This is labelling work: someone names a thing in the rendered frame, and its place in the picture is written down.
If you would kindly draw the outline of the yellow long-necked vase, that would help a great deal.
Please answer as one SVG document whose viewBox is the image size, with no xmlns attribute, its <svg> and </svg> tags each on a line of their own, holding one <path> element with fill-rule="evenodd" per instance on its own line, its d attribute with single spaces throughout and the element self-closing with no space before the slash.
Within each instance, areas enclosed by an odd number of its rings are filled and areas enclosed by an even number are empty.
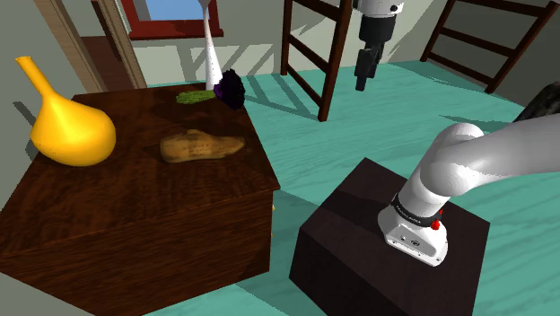
<svg viewBox="0 0 560 316">
<path fill-rule="evenodd" d="M 31 141 L 43 155 L 69 166 L 91 166 L 107 159 L 116 145 L 116 128 L 102 110 L 69 100 L 54 90 L 29 56 L 17 57 L 41 95 Z"/>
</svg>

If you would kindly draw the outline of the dark purple ruffled object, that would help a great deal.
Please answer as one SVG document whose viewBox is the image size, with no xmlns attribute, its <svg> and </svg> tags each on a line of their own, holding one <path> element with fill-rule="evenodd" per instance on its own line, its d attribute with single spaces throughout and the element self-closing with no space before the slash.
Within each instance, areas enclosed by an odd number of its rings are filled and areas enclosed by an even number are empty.
<svg viewBox="0 0 560 316">
<path fill-rule="evenodd" d="M 223 72 L 222 79 L 214 86 L 215 96 L 233 110 L 243 106 L 245 92 L 241 78 L 233 69 Z"/>
</svg>

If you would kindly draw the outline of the dark robot stand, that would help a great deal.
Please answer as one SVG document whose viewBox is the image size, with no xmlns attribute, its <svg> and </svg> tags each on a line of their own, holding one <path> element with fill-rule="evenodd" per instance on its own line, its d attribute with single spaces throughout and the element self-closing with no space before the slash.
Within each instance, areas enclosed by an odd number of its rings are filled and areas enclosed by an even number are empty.
<svg viewBox="0 0 560 316">
<path fill-rule="evenodd" d="M 327 316 L 473 315 L 490 224 L 447 203 L 448 254 L 430 267 L 377 223 L 404 183 L 365 158 L 301 226 L 289 277 Z"/>
</svg>

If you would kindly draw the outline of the brown wooden chest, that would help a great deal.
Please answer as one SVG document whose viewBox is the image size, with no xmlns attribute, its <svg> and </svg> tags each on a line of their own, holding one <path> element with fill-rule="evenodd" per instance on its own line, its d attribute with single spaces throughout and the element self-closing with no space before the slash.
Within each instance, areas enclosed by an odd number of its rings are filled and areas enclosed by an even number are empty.
<svg viewBox="0 0 560 316">
<path fill-rule="evenodd" d="M 113 120 L 115 149 L 83 168 L 35 157 L 0 211 L 0 273 L 94 316 L 140 316 L 267 272 L 279 183 L 249 114 L 181 92 L 76 95 Z M 165 162 L 160 141 L 188 129 L 246 144 Z"/>
</svg>

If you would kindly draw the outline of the red framed window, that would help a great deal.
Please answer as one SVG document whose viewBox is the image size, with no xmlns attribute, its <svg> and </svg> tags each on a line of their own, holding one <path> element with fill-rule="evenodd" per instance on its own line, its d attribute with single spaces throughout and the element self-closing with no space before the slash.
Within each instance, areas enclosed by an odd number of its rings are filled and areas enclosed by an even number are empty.
<svg viewBox="0 0 560 316">
<path fill-rule="evenodd" d="M 204 38 L 202 19 L 142 20 L 148 16 L 145 0 L 120 0 L 130 26 L 131 40 L 177 40 Z"/>
</svg>

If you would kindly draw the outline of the dark wooden ladder shelf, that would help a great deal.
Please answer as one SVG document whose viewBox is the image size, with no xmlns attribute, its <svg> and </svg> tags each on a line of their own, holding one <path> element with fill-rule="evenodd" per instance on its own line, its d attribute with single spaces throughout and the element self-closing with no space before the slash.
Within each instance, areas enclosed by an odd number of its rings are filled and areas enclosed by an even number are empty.
<svg viewBox="0 0 560 316">
<path fill-rule="evenodd" d="M 291 34 L 293 3 L 300 4 L 336 23 L 328 61 Z M 323 0 L 284 0 L 280 75 L 290 75 L 318 105 L 318 121 L 320 122 L 328 119 L 352 11 L 352 0 L 340 0 L 339 6 L 328 4 Z M 289 48 L 291 46 L 296 48 L 325 73 L 321 95 L 318 95 L 289 64 Z"/>
<path fill-rule="evenodd" d="M 468 35 L 464 32 L 446 28 L 444 24 L 447 22 L 453 6 L 457 2 L 479 5 L 509 13 L 528 15 L 531 17 L 535 17 L 536 20 L 532 23 L 517 46 L 515 48 L 508 48 L 485 39 L 480 39 L 478 37 Z M 447 0 L 438 19 L 438 22 L 433 29 L 432 35 L 424 48 L 424 52 L 420 57 L 420 61 L 426 62 L 428 59 L 431 59 L 439 64 L 451 68 L 452 70 L 458 71 L 463 75 L 473 78 L 480 83 L 485 83 L 485 92 L 488 94 L 494 93 L 496 88 L 510 73 L 513 66 L 518 62 L 522 54 L 526 51 L 532 41 L 538 36 L 540 31 L 544 28 L 544 26 L 547 24 L 547 22 L 559 7 L 560 0 L 549 0 L 547 5 L 543 7 L 533 4 L 522 4 L 513 2 L 512 0 Z M 461 65 L 446 57 L 442 57 L 436 53 L 433 53 L 433 46 L 440 35 L 462 41 L 469 45 L 473 45 L 478 48 L 482 48 L 495 54 L 504 56 L 506 57 L 506 61 L 493 77 L 484 75 L 476 70 L 468 68 L 467 66 Z"/>
</svg>

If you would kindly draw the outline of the beige framed doorway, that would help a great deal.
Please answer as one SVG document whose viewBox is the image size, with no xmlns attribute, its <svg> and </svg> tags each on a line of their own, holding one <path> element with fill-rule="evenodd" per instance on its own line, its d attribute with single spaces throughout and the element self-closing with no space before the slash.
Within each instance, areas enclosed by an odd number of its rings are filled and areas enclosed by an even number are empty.
<svg viewBox="0 0 560 316">
<path fill-rule="evenodd" d="M 32 1 L 87 92 L 145 88 L 117 0 Z"/>
</svg>

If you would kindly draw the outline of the brown sweet potato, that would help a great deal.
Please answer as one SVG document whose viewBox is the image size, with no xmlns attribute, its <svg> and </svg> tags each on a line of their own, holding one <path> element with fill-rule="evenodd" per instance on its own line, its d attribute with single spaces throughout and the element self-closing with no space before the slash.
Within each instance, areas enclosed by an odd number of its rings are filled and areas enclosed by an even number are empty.
<svg viewBox="0 0 560 316">
<path fill-rule="evenodd" d="M 160 141 L 162 159 L 169 163 L 222 159 L 240 151 L 246 144 L 242 136 L 213 136 L 188 129 Z"/>
</svg>

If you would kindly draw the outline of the tall slim white vase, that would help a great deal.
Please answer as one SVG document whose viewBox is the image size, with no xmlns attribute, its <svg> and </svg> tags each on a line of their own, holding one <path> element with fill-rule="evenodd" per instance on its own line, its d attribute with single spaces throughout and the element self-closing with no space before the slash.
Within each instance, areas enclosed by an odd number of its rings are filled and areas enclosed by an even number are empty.
<svg viewBox="0 0 560 316">
<path fill-rule="evenodd" d="M 223 78 L 223 73 L 214 49 L 213 38 L 209 24 L 208 6 L 211 0 L 197 0 L 203 12 L 203 24 L 206 41 L 206 89 L 213 90 Z"/>
</svg>

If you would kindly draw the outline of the green bumpy vegetable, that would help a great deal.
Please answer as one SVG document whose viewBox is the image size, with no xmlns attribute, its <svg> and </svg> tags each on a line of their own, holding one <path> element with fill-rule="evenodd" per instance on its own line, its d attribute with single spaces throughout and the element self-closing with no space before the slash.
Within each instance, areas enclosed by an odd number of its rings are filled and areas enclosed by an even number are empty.
<svg viewBox="0 0 560 316">
<path fill-rule="evenodd" d="M 179 104 L 196 104 L 215 97 L 215 93 L 210 90 L 181 92 L 177 95 L 176 102 Z"/>
</svg>

